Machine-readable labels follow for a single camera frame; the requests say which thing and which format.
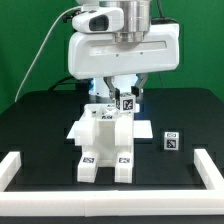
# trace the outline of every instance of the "black table surface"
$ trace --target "black table surface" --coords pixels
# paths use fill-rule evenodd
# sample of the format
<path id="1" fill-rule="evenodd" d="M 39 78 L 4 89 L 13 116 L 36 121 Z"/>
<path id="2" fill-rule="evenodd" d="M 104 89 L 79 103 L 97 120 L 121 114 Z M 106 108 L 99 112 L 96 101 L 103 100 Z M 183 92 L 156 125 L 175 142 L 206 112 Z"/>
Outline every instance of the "black table surface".
<path id="1" fill-rule="evenodd" d="M 85 92 L 38 91 L 0 115 L 0 161 L 10 151 L 22 153 L 22 167 L 6 191 L 204 189 L 193 164 L 196 148 L 205 148 L 224 175 L 224 103 L 206 89 L 150 89 L 135 119 L 151 120 L 153 139 L 135 140 L 133 183 L 114 183 L 113 168 L 99 168 L 94 184 L 78 183 L 81 147 L 66 136 L 87 103 Z M 178 151 L 164 151 L 165 131 L 180 133 Z M 0 223 L 115 222 L 224 223 L 224 216 L 0 218 Z"/>

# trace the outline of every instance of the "white frame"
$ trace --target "white frame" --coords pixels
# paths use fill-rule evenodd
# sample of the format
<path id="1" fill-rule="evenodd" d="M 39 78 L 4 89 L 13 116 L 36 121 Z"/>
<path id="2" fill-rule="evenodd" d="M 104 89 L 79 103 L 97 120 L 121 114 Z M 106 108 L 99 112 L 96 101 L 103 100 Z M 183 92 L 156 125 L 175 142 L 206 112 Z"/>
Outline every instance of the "white frame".
<path id="1" fill-rule="evenodd" d="M 0 171 L 8 168 L 0 183 L 10 174 L 9 182 L 21 166 L 20 153 L 2 163 Z M 221 174 L 205 149 L 194 151 L 194 163 L 207 190 L 1 192 L 0 216 L 223 215 Z"/>

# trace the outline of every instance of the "small white box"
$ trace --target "small white box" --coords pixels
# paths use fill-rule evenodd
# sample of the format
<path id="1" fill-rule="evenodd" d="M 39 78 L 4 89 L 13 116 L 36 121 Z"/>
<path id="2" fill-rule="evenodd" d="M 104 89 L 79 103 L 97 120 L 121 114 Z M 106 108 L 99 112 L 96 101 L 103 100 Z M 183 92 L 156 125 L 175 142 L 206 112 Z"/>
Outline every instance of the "small white box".
<path id="1" fill-rule="evenodd" d="M 135 112 L 136 96 L 132 93 L 121 93 L 116 100 L 116 107 L 121 113 Z"/>
<path id="2" fill-rule="evenodd" d="M 115 182 L 132 183 L 133 158 L 131 153 L 117 154 L 115 165 Z"/>
<path id="3" fill-rule="evenodd" d="M 99 154 L 84 152 L 78 165 L 78 181 L 94 183 L 98 169 Z"/>
<path id="4" fill-rule="evenodd" d="M 165 132 L 164 149 L 165 150 L 179 149 L 179 132 Z"/>

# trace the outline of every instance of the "green wall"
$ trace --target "green wall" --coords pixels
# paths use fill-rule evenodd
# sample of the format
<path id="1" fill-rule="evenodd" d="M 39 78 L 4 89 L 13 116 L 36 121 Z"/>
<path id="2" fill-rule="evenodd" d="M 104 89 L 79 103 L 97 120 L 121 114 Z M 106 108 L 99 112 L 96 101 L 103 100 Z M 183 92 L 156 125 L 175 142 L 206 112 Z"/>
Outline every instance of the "green wall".
<path id="1" fill-rule="evenodd" d="M 161 72 L 164 88 L 203 87 L 224 100 L 224 1 L 161 0 L 165 16 L 182 25 L 181 61 L 176 71 Z M 154 0 L 153 16 L 158 16 Z M 16 91 L 48 29 L 75 0 L 0 0 L 0 113 Z M 22 95 L 46 90 L 68 76 L 67 48 L 71 24 L 60 22 L 38 60 Z M 162 88 L 159 74 L 147 88 Z"/>

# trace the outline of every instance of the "white cable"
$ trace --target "white cable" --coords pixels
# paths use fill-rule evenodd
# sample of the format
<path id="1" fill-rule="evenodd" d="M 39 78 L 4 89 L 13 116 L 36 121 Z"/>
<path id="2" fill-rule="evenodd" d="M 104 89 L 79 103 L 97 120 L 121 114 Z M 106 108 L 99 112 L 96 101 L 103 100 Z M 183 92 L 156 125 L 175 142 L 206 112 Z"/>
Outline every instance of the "white cable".
<path id="1" fill-rule="evenodd" d="M 50 30 L 48 31 L 47 36 L 45 37 L 45 39 L 44 39 L 44 41 L 43 41 L 43 43 L 42 43 L 42 45 L 41 45 L 39 51 L 37 52 L 36 57 L 34 58 L 32 64 L 30 65 L 30 68 L 29 68 L 29 70 L 27 71 L 27 73 L 26 73 L 26 75 L 25 75 L 25 77 L 24 77 L 22 83 L 20 84 L 20 87 L 19 87 L 19 89 L 18 89 L 18 91 L 17 91 L 17 94 L 16 94 L 16 97 L 15 97 L 15 102 L 17 102 L 18 97 L 19 97 L 19 94 L 20 94 L 20 92 L 21 92 L 21 90 L 22 90 L 22 88 L 23 88 L 23 86 L 24 86 L 24 84 L 25 84 L 27 78 L 28 78 L 29 75 L 30 75 L 30 72 L 32 71 L 33 66 L 35 65 L 37 59 L 39 58 L 39 56 L 40 56 L 40 54 L 41 54 L 41 52 L 42 52 L 42 50 L 43 50 L 43 48 L 44 48 L 44 46 L 45 46 L 45 44 L 46 44 L 48 38 L 49 38 L 49 36 L 51 35 L 52 30 L 54 29 L 54 27 L 56 26 L 56 24 L 58 23 L 58 21 L 61 19 L 61 17 L 62 17 L 64 14 L 66 14 L 66 13 L 68 13 L 68 12 L 71 12 L 71 11 L 74 11 L 74 10 L 78 10 L 78 9 L 81 9 L 81 6 L 77 6 L 77 7 L 68 9 L 68 10 L 66 10 L 65 12 L 63 12 L 63 13 L 62 13 L 62 14 L 55 20 L 55 22 L 54 22 L 53 25 L 51 26 Z"/>

